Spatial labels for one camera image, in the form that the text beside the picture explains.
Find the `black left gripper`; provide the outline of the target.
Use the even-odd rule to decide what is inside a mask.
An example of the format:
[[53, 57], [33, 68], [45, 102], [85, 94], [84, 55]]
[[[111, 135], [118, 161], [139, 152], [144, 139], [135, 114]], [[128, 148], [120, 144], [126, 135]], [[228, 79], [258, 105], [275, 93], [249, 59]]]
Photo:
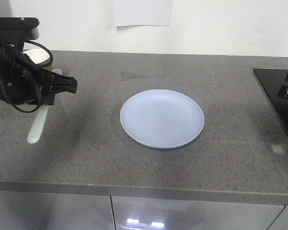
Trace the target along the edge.
[[[53, 105], [55, 93], [77, 92], [77, 80], [44, 69], [53, 62], [53, 55], [45, 46], [31, 40], [30, 43], [50, 55], [47, 64], [35, 64], [27, 54], [14, 45], [0, 41], [0, 100], [10, 105]], [[47, 80], [50, 76], [49, 93]]]

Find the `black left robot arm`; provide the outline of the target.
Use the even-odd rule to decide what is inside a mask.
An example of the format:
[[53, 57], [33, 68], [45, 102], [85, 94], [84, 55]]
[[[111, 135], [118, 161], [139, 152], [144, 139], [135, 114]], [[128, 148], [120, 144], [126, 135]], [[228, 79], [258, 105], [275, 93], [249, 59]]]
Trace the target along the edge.
[[76, 91], [75, 78], [44, 69], [27, 54], [0, 41], [0, 100], [14, 105], [53, 105], [57, 93]]

